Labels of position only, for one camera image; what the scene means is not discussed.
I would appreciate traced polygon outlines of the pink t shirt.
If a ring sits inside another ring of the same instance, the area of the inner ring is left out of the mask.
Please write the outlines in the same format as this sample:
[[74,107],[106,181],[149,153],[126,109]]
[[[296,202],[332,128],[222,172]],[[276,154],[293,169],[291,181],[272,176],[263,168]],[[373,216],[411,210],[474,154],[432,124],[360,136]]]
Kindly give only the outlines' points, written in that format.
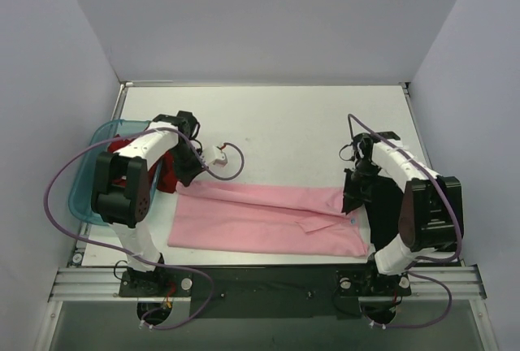
[[171,247],[348,258],[369,252],[358,214],[342,211],[340,188],[198,181],[176,192]]

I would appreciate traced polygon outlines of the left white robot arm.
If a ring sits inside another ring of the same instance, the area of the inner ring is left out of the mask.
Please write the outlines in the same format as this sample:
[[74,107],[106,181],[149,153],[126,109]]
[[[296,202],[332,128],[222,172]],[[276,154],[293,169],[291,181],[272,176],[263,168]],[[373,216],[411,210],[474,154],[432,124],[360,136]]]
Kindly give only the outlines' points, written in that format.
[[165,169],[188,185],[204,171],[191,147],[199,128],[191,112],[158,115],[149,122],[145,135],[97,156],[92,210],[116,233],[128,251],[129,275],[138,278],[138,286],[150,296],[159,295],[167,286],[167,275],[156,268],[164,262],[163,256],[144,222],[151,207],[153,179],[158,168]]

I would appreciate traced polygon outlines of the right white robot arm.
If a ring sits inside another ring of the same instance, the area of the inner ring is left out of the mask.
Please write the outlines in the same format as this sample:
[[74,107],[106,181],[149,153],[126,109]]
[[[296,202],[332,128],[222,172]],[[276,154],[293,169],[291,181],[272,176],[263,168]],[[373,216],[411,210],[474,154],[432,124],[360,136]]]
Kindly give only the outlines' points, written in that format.
[[459,179],[419,162],[394,132],[359,133],[350,147],[342,211],[362,209],[368,218],[375,266],[362,274],[366,290],[383,292],[392,275],[436,262],[434,252],[457,259],[464,234]]

